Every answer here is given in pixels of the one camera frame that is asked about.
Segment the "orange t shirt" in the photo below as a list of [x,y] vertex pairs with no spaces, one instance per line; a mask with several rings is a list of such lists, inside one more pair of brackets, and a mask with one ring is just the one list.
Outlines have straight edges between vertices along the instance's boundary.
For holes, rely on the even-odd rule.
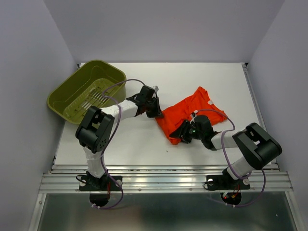
[[171,138],[169,135],[179,128],[184,120],[190,121],[192,119],[191,113],[196,110],[199,111],[198,115],[207,116],[211,125],[226,120],[225,112],[218,109],[210,101],[207,90],[198,87],[193,95],[162,111],[163,117],[156,118],[156,122],[172,145],[179,144],[180,139]]

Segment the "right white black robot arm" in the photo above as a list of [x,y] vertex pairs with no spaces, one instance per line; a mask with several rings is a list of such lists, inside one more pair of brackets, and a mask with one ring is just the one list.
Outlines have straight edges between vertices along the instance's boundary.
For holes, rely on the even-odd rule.
[[259,124],[251,123],[242,131],[217,132],[205,115],[193,115],[192,120],[184,120],[170,134],[184,143],[200,140],[205,148],[226,152],[228,148],[238,148],[242,157],[223,170],[220,175],[208,175],[204,188],[209,191],[249,189],[248,174],[261,170],[282,153],[280,144]]

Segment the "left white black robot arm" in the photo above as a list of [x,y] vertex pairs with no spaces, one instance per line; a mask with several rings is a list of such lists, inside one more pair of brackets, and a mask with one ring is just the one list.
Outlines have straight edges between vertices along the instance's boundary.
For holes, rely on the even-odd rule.
[[78,177],[81,189],[102,191],[107,188],[111,180],[102,167],[102,154],[119,127],[123,119],[139,116],[146,113],[148,118],[162,118],[158,87],[142,86],[139,93],[126,98],[115,105],[98,108],[91,106],[79,127],[76,138],[86,154],[88,169],[86,175]]

